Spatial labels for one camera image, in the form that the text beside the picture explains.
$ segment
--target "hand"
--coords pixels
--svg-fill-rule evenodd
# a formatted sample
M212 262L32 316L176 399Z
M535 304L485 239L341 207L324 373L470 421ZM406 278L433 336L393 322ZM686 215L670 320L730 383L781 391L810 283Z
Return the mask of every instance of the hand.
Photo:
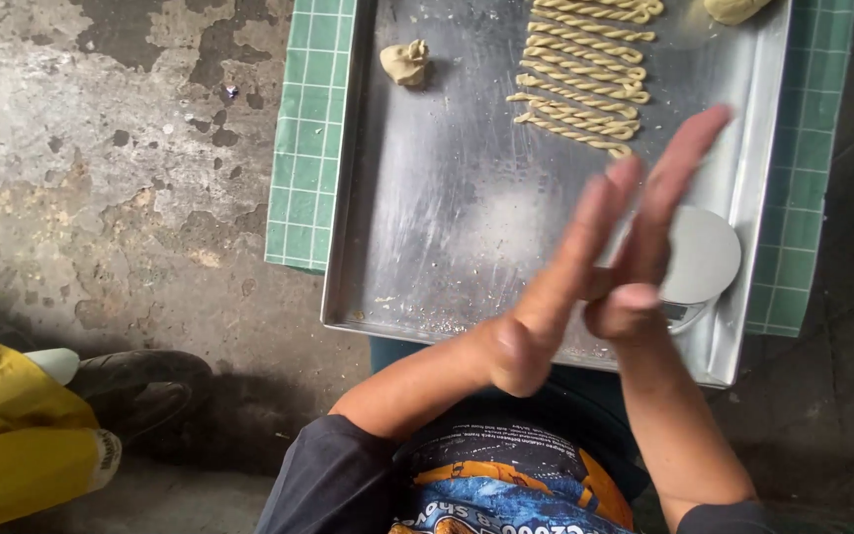
M684 122L648 176L638 212L619 256L604 274L613 288L588 302L588 331L617 343L641 343L667 336L658 288L667 275L671 245L668 235L678 204L700 160L730 119L729 107L717 105ZM615 170L629 179L641 176L641 161L620 160Z
M586 323L599 337L625 341L656 328L666 334L658 286L667 272L671 219L697 164L728 122L725 105L684 122L651 172L632 230L609 270L594 263L638 187L641 160L619 160L607 176L589 180L547 267L514 309L472 331L492 385L510 395L534 394L549 376L577 300L590 300Z

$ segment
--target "concrete floor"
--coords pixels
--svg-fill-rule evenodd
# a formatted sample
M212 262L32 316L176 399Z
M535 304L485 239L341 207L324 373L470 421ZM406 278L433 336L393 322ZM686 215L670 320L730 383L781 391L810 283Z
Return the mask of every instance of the concrete floor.
M321 280L262 261L288 0L0 0L0 320L86 356L204 357L213 402L102 492L9 527L248 532L289 444L367 373ZM241 94L231 100L224 87ZM811 309L718 418L763 495L854 519L854 55Z

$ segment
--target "dough ball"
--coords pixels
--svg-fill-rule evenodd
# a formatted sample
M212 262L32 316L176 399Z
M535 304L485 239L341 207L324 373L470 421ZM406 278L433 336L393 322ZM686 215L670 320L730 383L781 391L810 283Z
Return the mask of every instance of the dough ball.
M428 53L423 39L405 45L394 44L381 51L381 66L395 84L416 86L423 82Z
M704 0L704 7L720 24L733 26L749 19L769 0Z

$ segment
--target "metal baking tray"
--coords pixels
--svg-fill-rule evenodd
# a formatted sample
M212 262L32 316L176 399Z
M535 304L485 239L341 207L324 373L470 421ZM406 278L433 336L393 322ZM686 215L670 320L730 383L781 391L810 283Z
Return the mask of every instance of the metal baking tray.
M509 309L544 265L608 155L512 122L524 109L505 98L522 71L528 19L522 0L360 2L326 326L435 343ZM724 217L743 246L736 281L676 337L704 385L736 377L788 27L785 0L739 27L714 22L702 0L665 0L664 14L642 26L658 39L631 44L645 54L652 100L639 107L642 129L629 145L647 162L692 114L718 102L735 111L684 200ZM430 46L432 70L423 90L409 90L382 72L378 52L417 38ZM577 314L554 361L617 369Z

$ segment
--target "graphic t-shirt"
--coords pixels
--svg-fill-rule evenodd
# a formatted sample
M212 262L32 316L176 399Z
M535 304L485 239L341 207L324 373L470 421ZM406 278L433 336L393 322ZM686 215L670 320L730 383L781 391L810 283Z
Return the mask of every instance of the graphic t-shirt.
M290 447L256 533L632 532L643 471L599 456L504 414L448 414L400 449L329 415ZM679 532L769 530L741 503L698 506Z

